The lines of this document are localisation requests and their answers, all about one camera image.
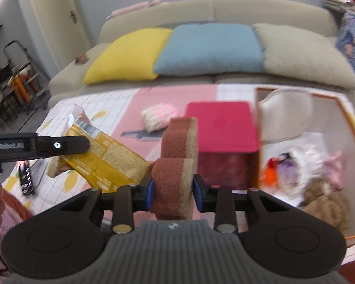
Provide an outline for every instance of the stack of magazines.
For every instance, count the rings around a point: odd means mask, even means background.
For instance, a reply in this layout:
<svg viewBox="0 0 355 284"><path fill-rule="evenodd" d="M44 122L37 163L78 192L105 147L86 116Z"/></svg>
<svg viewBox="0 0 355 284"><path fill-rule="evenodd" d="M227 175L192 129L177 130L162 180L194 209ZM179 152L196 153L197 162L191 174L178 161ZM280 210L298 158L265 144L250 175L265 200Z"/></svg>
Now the stack of magazines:
<svg viewBox="0 0 355 284"><path fill-rule="evenodd" d="M338 12L346 12L349 7L355 6L353 0L322 0L322 6Z"/></svg>

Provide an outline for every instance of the sofa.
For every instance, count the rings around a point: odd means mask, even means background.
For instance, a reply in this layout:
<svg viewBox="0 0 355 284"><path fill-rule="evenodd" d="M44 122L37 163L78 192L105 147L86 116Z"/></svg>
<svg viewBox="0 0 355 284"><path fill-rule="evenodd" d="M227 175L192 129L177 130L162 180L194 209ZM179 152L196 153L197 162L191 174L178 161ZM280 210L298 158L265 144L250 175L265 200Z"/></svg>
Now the sofa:
<svg viewBox="0 0 355 284"><path fill-rule="evenodd" d="M282 84L314 87L344 93L355 107L355 91L266 74L231 73L198 77L163 77L154 81L112 81L84 85L83 78L95 59L119 37L146 27L170 27L188 22L223 22L239 24L271 23L289 25L319 33L335 43L338 25L323 8L289 0L183 0L144 8L106 21L99 44L87 52L84 65L71 62L50 81L49 107L62 99L125 88L174 84Z"/></svg>

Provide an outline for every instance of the knife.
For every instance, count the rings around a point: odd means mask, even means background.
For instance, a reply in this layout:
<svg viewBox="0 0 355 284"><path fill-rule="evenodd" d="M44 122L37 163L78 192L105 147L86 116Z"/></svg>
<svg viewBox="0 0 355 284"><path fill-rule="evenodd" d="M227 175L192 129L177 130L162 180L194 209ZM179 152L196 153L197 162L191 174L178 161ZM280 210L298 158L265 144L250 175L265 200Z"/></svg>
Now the knife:
<svg viewBox="0 0 355 284"><path fill-rule="evenodd" d="M141 141L159 141L166 130L167 128L162 128L161 130L153 131L152 133L148 133L144 129L124 131L120 136L125 138L136 138Z"/></svg>

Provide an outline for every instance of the door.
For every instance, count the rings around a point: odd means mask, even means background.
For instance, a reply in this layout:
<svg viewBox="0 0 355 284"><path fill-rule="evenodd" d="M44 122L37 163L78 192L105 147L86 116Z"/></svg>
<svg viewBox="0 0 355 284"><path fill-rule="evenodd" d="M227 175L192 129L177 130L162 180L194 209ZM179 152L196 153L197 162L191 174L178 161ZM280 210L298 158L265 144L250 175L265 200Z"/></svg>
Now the door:
<svg viewBox="0 0 355 284"><path fill-rule="evenodd" d="M59 69L90 49L74 0L31 0L50 52Z"/></svg>

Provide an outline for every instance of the sponge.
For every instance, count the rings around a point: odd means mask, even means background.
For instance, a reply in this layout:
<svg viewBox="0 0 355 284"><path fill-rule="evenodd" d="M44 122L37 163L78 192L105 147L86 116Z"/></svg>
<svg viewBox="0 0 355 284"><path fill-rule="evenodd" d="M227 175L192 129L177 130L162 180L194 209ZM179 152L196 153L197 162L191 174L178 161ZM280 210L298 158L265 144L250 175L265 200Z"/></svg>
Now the sponge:
<svg viewBox="0 0 355 284"><path fill-rule="evenodd" d="M155 161L151 174L155 181L155 198L151 212L156 219L191 219L194 160L159 158Z"/></svg>
<svg viewBox="0 0 355 284"><path fill-rule="evenodd" d="M197 118L195 117L172 118L167 131L189 130L189 129L197 130Z"/></svg>
<svg viewBox="0 0 355 284"><path fill-rule="evenodd" d="M197 154L197 131L167 130L163 133L160 148L160 156L162 158L195 159Z"/></svg>

